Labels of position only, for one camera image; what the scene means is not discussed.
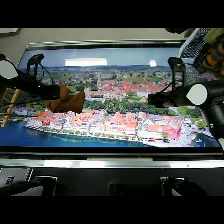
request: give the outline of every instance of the sky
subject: sky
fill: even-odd
[[[107,65],[149,65],[155,60],[157,65],[168,66],[169,57],[176,57],[179,48],[95,48],[58,49],[26,51],[19,68],[26,68],[27,61],[35,54],[44,54],[43,66],[65,66],[65,59],[106,58]]]

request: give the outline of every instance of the aerial town photo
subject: aerial town photo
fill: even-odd
[[[84,53],[79,53],[80,56],[77,51],[81,50],[76,50],[74,55],[84,58]],[[26,52],[19,69],[25,71],[27,58],[31,53],[39,52]],[[72,94],[84,91],[84,109],[80,114],[72,111],[52,113],[43,101],[20,104],[13,109],[14,117],[10,119],[8,131],[17,130],[15,136],[22,146],[217,146],[198,108],[156,108],[146,103],[148,94],[161,91],[172,81],[172,72],[167,65],[168,53],[161,59],[164,63],[156,55],[147,59],[148,62],[156,61],[154,65],[146,62],[136,64],[133,58],[130,62],[110,62],[109,65],[72,66],[56,64],[57,57],[64,55],[65,60],[66,57],[72,58],[71,53],[65,53],[65,50],[60,54],[54,52],[58,55],[49,60],[53,53],[45,50],[43,65],[50,75],[45,73],[42,82],[50,85],[53,79],[55,83],[65,84]],[[38,69],[38,74],[41,76],[41,69]],[[187,67],[188,84],[213,78],[212,74],[199,75],[193,68]],[[32,96],[22,92],[18,101],[24,99],[30,102]],[[1,140],[0,144],[15,144],[8,142]]]

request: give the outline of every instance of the screen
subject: screen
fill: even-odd
[[[31,102],[22,92],[5,128],[4,146],[68,147],[206,147],[219,146],[200,110],[192,106],[156,108],[145,103],[148,94],[172,81],[169,57],[179,48],[96,48],[26,51],[18,69],[44,54],[42,65],[50,72],[37,79],[46,85],[65,84],[76,94],[85,91],[84,110],[52,113],[44,102]],[[213,79],[187,66],[187,83]]]

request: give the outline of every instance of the brown cloth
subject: brown cloth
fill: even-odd
[[[70,89],[63,84],[57,84],[61,87],[60,99],[46,100],[47,109],[53,113],[65,113],[73,111],[75,113],[82,113],[83,104],[85,101],[85,92],[79,92],[76,95],[70,95]]]

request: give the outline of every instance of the brown stuffed toy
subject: brown stuffed toy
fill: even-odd
[[[60,99],[46,100],[45,104],[47,109],[53,113],[65,113],[73,111],[75,113],[82,113],[83,104],[85,101],[85,92],[79,92],[76,95],[71,95],[71,90],[63,84],[57,84],[60,86]]]

